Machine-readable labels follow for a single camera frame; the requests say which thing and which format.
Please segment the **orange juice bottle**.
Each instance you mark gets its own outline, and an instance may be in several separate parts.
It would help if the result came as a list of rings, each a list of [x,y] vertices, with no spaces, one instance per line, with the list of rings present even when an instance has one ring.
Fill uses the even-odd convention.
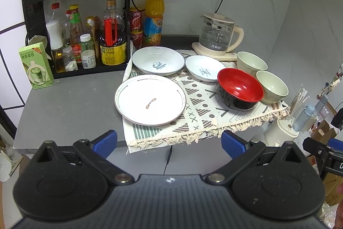
[[[160,45],[163,14],[164,0],[146,0],[143,47]]]

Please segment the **glass electric kettle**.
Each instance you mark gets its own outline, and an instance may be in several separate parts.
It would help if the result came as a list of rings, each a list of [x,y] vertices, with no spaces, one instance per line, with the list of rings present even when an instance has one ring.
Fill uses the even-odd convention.
[[[224,56],[242,42],[244,30],[233,19],[218,13],[205,13],[202,18],[205,25],[198,41],[201,50]]]

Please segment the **cream bowl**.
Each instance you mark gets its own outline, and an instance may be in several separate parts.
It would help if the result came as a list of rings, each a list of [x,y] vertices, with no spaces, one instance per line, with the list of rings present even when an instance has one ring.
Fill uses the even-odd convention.
[[[241,51],[237,53],[238,69],[256,77],[260,70],[267,70],[267,63],[253,53]]]
[[[264,90],[264,96],[262,98],[264,104],[271,105],[278,103],[289,94],[285,82],[269,71],[258,71],[256,78]]]

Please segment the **white Sweet deep plate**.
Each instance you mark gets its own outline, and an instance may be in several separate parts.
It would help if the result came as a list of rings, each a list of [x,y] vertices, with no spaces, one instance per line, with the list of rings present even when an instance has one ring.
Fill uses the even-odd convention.
[[[183,56],[166,47],[144,47],[134,52],[132,63],[145,74],[169,76],[185,65]]]

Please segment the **blue grey water bottle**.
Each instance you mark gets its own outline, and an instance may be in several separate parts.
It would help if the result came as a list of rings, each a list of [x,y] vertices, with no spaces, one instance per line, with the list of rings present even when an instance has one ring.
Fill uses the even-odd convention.
[[[305,126],[308,122],[312,114],[314,113],[314,106],[312,104],[306,104],[304,109],[301,111],[297,119],[294,121],[292,125],[292,129],[295,132],[301,131],[301,129]]]

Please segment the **large white rimmed plate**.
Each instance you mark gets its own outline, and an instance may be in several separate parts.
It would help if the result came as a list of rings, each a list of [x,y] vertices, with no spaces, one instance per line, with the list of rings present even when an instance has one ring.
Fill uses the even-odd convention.
[[[142,126],[162,126],[177,119],[187,98],[174,81],[143,74],[123,82],[116,90],[114,104],[128,121]]]

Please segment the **red drink can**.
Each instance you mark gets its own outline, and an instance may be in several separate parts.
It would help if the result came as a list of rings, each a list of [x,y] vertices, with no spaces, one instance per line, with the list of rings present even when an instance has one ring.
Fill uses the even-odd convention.
[[[142,11],[135,7],[130,7],[130,30],[131,32],[142,30]]]
[[[136,49],[140,49],[142,46],[143,34],[142,30],[133,30],[130,34],[131,40]]]

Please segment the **patterned fringed table mat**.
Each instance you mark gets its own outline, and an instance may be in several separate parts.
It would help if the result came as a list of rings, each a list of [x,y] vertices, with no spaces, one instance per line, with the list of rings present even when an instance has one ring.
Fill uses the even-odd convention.
[[[184,60],[194,55],[193,51],[177,52]],[[145,74],[134,66],[132,55],[124,72],[123,82]],[[177,119],[162,126],[142,126],[123,117],[124,139],[129,153],[175,144],[192,144],[200,139],[220,137],[224,130],[244,131],[274,119],[284,118],[289,113],[289,107],[283,100],[271,105],[258,102],[250,110],[228,108],[219,100],[216,92],[217,82],[196,79],[185,65],[175,74],[164,77],[176,82],[183,89],[187,98],[185,109]]]

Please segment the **large soy sauce jug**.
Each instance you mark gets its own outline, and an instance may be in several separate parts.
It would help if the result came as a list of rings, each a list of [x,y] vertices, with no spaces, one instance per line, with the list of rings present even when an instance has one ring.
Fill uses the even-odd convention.
[[[126,61],[127,36],[123,14],[117,10],[116,0],[107,0],[103,32],[100,37],[100,51],[102,63],[107,66],[116,66]]]

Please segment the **red capped clear bottle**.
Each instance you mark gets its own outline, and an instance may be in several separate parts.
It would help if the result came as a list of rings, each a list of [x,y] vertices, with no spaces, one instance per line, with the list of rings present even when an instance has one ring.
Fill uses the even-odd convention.
[[[52,14],[48,21],[50,22],[50,21],[58,20],[60,29],[62,31],[65,30],[65,28],[67,27],[67,23],[69,21],[69,14],[67,14],[66,12],[62,12],[60,10],[60,3],[58,2],[53,3],[51,5],[51,9],[52,9]]]

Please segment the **lower red drink can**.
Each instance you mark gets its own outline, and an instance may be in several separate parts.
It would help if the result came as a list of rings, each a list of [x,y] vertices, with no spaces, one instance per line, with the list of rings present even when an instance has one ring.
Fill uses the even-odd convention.
[[[130,34],[131,40],[136,49],[140,49],[142,46],[143,34],[142,30],[133,30]]]

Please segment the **small white bakery plate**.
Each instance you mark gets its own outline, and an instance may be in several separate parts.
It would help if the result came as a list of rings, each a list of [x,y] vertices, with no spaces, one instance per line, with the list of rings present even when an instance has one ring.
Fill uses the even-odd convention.
[[[193,55],[185,60],[188,72],[196,79],[204,82],[217,82],[219,71],[225,68],[223,63],[203,55]]]

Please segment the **white blender appliance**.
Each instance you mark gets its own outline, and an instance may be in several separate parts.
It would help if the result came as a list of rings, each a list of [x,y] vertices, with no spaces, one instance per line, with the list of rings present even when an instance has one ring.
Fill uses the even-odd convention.
[[[299,135],[293,128],[292,120],[275,120],[265,131],[265,144],[267,146],[282,146],[284,142],[293,142]]]

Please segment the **cream kettle base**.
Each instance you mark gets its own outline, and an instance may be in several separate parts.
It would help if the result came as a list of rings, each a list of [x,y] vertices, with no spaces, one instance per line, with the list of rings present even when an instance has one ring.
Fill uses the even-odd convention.
[[[204,47],[199,42],[193,42],[192,48],[198,55],[208,56],[208,57],[214,58],[218,61],[234,62],[237,60],[237,54],[236,53],[224,52],[224,51],[214,51],[214,50],[211,50],[211,49]]]

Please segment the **red and black bowl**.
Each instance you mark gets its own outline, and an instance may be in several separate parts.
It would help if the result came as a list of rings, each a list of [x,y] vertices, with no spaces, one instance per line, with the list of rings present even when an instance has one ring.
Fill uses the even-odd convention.
[[[216,92],[219,100],[234,110],[250,110],[264,97],[259,81],[236,68],[224,68],[218,72]]]

